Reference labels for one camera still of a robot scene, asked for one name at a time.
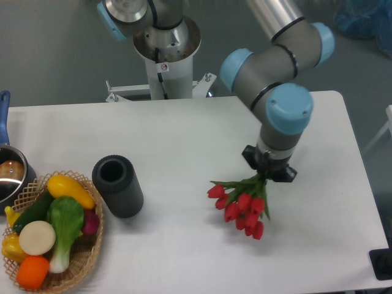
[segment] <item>yellow squash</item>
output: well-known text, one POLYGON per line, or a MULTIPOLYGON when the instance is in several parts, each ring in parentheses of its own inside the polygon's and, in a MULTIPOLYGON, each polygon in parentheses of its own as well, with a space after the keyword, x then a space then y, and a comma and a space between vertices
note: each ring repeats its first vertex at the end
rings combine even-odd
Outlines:
POLYGON ((70 196, 84 209, 93 209, 96 205, 94 198, 81 184, 69 176, 54 175, 47 182, 49 193, 54 198, 70 196))
POLYGON ((21 263, 27 256, 19 245, 19 236, 16 233, 8 235, 2 241, 1 253, 8 259, 11 259, 17 263, 21 263))
POLYGON ((4 208, 4 211, 6 212, 7 222, 10 224, 11 227, 13 227, 15 221, 20 217, 20 213, 16 213, 15 211, 13 211, 11 206, 6 206, 6 208, 4 208))

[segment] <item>wicker basket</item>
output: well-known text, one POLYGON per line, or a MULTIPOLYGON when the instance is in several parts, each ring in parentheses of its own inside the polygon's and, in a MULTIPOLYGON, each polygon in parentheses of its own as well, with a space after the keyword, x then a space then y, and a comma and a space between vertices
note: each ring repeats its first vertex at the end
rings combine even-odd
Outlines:
MULTIPOLYGON (((55 294, 70 289, 71 287, 81 282, 88 275, 88 273, 92 270, 99 254, 103 230, 102 201, 92 181, 90 181, 84 175, 80 175, 72 171, 55 171, 52 174, 41 176, 23 189, 23 192, 19 194, 18 199, 15 200, 15 204, 12 207, 13 210, 18 213, 22 213, 36 200, 37 196, 43 190, 45 190, 48 179, 51 176, 58 174, 66 175, 76 179, 87 191, 90 192, 97 203, 96 214, 99 216, 100 225, 98 232, 94 236, 81 236, 74 242, 70 252, 70 263, 68 269, 61 274, 49 273, 46 276, 42 286, 33 292, 21 288, 16 282, 19 265, 16 262, 3 257, 6 273, 13 281, 14 286, 18 287, 20 290, 27 291, 28 293, 55 294)), ((6 237, 11 233, 12 229, 8 226, 3 235, 6 237)))

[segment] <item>cooking pot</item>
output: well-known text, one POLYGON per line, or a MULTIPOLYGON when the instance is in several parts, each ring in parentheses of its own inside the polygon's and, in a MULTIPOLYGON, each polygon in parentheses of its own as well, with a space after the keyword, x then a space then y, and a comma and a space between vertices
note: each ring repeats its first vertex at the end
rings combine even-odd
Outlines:
POLYGON ((10 146, 7 131, 10 92, 0 93, 0 214, 6 206, 13 206, 18 194, 36 178, 22 152, 10 146))

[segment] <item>blue joint cap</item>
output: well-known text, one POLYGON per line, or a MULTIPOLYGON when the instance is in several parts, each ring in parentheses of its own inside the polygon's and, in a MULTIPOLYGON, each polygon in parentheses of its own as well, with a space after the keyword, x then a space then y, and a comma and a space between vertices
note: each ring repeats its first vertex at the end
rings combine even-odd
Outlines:
POLYGON ((335 38, 329 27, 323 23, 313 23, 312 24, 320 34, 321 38, 321 55, 318 65, 326 61, 335 50, 335 38))
POLYGON ((115 38, 116 41, 126 40, 127 38, 125 38, 125 36, 122 34, 122 32, 117 28, 113 20, 110 18, 102 2, 97 5, 97 10, 99 16, 104 22, 105 27, 108 29, 112 37, 115 38))
POLYGON ((223 62, 222 67, 220 68, 220 79, 230 92, 233 92, 234 81, 241 66, 251 54, 253 54, 253 52, 248 49, 238 49, 230 54, 223 62))
POLYGON ((304 87, 289 83, 277 86, 266 102, 269 123, 286 135, 296 135, 309 124, 313 99, 304 87))

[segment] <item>metal bracket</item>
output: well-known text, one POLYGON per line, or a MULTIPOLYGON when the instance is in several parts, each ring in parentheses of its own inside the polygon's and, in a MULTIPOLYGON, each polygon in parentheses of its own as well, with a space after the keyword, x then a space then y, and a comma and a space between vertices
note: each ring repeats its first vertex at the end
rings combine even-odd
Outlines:
MULTIPOLYGON (((212 73, 206 73, 200 81, 193 81, 193 98, 212 97, 213 93, 210 89, 215 80, 216 75, 212 73)), ((109 96, 105 99, 106 102, 132 101, 125 99, 122 96, 136 97, 150 94, 149 85, 111 87, 109 81, 107 80, 106 86, 109 94, 109 96)))

